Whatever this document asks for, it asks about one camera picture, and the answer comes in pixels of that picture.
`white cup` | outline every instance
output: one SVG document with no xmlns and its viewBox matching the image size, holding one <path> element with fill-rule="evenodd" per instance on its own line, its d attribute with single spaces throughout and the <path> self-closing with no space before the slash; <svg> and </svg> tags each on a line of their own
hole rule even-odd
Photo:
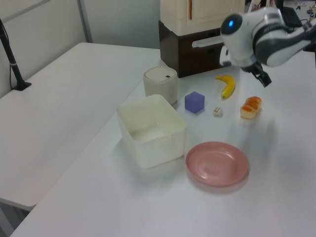
<svg viewBox="0 0 316 237">
<path fill-rule="evenodd" d="M 177 101 L 178 75 L 174 69 L 165 66 L 151 68 L 143 79 L 146 96 L 162 95 L 170 105 Z"/>
</svg>

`white wall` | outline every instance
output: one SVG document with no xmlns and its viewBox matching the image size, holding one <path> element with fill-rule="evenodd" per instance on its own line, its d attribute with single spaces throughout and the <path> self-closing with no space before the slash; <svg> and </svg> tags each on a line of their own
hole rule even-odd
<svg viewBox="0 0 316 237">
<path fill-rule="evenodd" d="M 159 48 L 159 0 L 81 0 L 93 43 Z"/>
<path fill-rule="evenodd" d="M 86 42 L 77 0 L 50 0 L 4 26 L 24 80 L 77 43 Z M 0 98 L 9 91 L 9 61 L 0 44 Z"/>
</svg>

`cup lid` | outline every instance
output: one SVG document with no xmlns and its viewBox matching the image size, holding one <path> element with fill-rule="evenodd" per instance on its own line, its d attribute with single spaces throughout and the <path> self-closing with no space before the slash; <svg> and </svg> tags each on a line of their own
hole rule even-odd
<svg viewBox="0 0 316 237">
<path fill-rule="evenodd" d="M 161 66 L 149 69 L 147 72 L 145 72 L 145 77 L 155 81 L 162 81 L 172 78 L 176 74 L 177 72 L 172 68 Z"/>
</svg>

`bread roll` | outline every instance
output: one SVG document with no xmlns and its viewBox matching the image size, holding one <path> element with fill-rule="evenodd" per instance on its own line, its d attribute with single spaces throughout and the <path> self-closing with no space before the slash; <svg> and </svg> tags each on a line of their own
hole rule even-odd
<svg viewBox="0 0 316 237">
<path fill-rule="evenodd" d="M 247 98 L 240 108 L 240 116 L 246 119 L 253 119 L 260 110 L 261 102 L 262 100 L 257 96 Z"/>
</svg>

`dark brown box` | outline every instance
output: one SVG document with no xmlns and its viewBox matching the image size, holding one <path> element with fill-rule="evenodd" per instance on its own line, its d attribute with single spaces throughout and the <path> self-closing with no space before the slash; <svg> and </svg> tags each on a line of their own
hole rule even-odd
<svg viewBox="0 0 316 237">
<path fill-rule="evenodd" d="M 159 21 L 160 57 L 168 67 L 177 71 L 178 77 L 222 68 L 219 64 L 223 43 L 206 47 L 192 47 L 192 43 L 220 35 L 220 29 L 177 36 Z"/>
</svg>

